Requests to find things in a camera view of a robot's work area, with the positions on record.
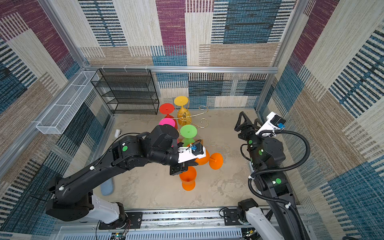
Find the small orange wine glass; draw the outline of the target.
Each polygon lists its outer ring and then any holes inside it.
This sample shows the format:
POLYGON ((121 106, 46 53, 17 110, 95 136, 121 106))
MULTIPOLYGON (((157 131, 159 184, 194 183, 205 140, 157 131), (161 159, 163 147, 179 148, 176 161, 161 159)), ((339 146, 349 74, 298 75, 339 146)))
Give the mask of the small orange wine glass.
POLYGON ((179 175, 182 187, 186 191, 192 191, 196 186, 197 171, 194 167, 189 167, 186 172, 179 175))

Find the green wine glass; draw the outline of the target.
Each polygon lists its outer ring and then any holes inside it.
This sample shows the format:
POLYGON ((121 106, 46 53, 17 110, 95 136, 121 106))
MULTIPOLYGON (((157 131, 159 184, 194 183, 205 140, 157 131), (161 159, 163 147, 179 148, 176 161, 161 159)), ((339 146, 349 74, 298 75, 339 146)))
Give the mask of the green wine glass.
POLYGON ((196 137, 198 130, 193 125, 185 125, 180 129, 180 134, 184 138, 182 140, 183 147, 188 147, 190 144, 195 142, 194 137, 196 137))

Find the large orange wine glass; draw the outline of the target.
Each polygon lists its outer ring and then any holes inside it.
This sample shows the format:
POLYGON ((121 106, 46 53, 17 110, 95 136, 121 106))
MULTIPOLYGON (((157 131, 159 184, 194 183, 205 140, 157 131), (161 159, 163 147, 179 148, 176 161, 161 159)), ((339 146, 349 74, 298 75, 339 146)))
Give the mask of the large orange wine glass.
POLYGON ((211 155, 209 151, 206 150, 206 156, 203 158, 197 158, 195 162, 198 163, 199 166, 209 163, 213 170, 218 170, 223 166, 224 158, 220 153, 214 153, 211 155))

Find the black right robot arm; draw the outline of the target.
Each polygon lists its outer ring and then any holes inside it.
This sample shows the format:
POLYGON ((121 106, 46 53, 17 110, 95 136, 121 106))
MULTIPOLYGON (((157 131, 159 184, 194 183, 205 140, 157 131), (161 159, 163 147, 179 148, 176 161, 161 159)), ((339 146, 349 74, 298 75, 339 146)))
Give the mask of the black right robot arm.
POLYGON ((248 177, 248 188, 255 197, 268 203, 269 214, 275 216, 280 228, 276 229, 272 225, 253 199, 238 203, 237 218, 240 224, 251 225, 263 240, 308 240, 310 237, 285 173, 303 165, 310 156, 311 147, 303 135, 286 130, 285 123, 284 118, 273 112, 264 124, 258 120, 251 122, 244 112, 240 112, 235 131, 239 139, 246 141, 253 168, 248 177), (301 139, 305 146, 302 159, 282 167, 286 156, 283 143, 276 139, 277 135, 291 135, 301 139))

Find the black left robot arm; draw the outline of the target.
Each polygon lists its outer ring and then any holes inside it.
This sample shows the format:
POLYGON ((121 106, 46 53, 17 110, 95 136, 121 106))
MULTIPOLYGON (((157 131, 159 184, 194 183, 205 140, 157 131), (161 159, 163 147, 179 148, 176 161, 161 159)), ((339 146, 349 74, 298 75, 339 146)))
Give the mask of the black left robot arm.
POLYGON ((93 194, 93 189, 114 176, 156 163, 170 167, 170 175, 180 175, 206 156, 201 141, 183 147, 179 132, 170 125, 157 125, 150 133, 127 134, 115 140, 93 163, 66 177, 54 177, 46 203, 46 214, 70 222, 82 218, 100 221, 102 229, 121 229, 128 223, 122 203, 111 203, 93 194))

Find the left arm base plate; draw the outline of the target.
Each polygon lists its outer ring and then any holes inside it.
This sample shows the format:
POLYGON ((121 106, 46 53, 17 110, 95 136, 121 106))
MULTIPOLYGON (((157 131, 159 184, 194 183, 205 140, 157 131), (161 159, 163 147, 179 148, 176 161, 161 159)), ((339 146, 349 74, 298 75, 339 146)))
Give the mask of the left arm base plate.
POLYGON ((139 229, 142 224, 143 212, 128 212, 123 218, 120 218, 110 224, 101 222, 98 230, 117 230, 117 229, 139 229))

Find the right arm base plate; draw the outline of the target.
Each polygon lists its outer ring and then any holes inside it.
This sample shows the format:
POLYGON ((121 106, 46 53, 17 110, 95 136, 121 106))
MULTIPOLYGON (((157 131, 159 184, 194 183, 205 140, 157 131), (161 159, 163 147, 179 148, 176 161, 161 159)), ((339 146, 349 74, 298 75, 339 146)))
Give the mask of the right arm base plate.
POLYGON ((237 209, 223 209, 222 210, 224 223, 226 226, 239 226, 239 225, 248 225, 248 221, 243 212, 238 211, 237 209))

